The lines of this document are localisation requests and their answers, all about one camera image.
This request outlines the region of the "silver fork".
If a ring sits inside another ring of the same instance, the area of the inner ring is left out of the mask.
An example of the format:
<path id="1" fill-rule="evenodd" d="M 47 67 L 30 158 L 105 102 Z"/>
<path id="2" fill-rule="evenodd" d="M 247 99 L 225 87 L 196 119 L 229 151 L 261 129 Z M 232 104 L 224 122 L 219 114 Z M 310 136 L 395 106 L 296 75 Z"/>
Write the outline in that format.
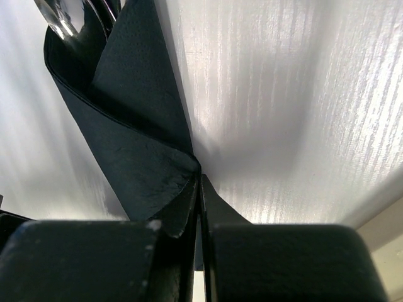
<path id="1" fill-rule="evenodd" d="M 91 0 L 101 19 L 107 34 L 110 34 L 113 25 L 122 10 L 125 1 L 121 0 Z"/>

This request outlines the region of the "black paper napkin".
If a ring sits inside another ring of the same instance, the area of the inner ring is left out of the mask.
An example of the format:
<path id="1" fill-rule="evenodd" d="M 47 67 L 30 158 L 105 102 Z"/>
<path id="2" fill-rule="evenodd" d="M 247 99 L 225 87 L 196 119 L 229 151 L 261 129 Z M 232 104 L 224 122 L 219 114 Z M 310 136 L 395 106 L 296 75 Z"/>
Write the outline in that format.
<path id="1" fill-rule="evenodd" d="M 47 30 L 45 65 L 122 208 L 179 237 L 200 165 L 154 1 L 129 1 L 87 73 Z"/>

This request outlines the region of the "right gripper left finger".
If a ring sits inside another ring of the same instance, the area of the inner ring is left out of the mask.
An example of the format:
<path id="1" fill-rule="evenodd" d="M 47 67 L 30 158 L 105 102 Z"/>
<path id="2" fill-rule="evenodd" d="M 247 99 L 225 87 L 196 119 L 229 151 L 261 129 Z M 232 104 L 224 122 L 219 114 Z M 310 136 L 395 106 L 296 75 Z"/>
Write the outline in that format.
<path id="1" fill-rule="evenodd" d="M 198 180 L 145 221 L 35 220 L 1 248 L 2 301 L 191 301 Z"/>

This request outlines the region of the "wooden handled spoon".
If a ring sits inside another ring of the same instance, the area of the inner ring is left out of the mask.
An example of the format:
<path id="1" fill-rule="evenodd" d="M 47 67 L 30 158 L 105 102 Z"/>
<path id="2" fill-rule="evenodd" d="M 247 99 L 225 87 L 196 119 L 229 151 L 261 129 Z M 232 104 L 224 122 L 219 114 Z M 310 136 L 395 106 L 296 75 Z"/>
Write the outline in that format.
<path id="1" fill-rule="evenodd" d="M 83 29 L 85 1 L 34 0 L 34 3 L 61 39 L 77 36 Z"/>

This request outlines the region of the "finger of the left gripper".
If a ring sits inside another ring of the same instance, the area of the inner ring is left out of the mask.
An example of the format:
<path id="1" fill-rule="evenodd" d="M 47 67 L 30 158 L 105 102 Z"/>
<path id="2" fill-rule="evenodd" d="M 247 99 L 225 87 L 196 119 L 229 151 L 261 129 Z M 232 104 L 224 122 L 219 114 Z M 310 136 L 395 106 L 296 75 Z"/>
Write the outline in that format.
<path id="1" fill-rule="evenodd" d="M 14 237 L 20 236 L 25 231 L 25 223 L 35 221 L 1 208 L 1 248 L 5 248 L 7 242 Z"/>

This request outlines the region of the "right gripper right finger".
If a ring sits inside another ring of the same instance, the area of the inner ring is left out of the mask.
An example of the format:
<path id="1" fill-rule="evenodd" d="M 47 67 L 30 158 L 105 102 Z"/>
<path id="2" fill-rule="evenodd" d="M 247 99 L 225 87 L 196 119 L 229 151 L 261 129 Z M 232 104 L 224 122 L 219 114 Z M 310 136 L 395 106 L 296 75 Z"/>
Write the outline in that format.
<path id="1" fill-rule="evenodd" d="M 200 181 L 208 301 L 386 301 L 363 239 L 332 224 L 248 222 Z"/>

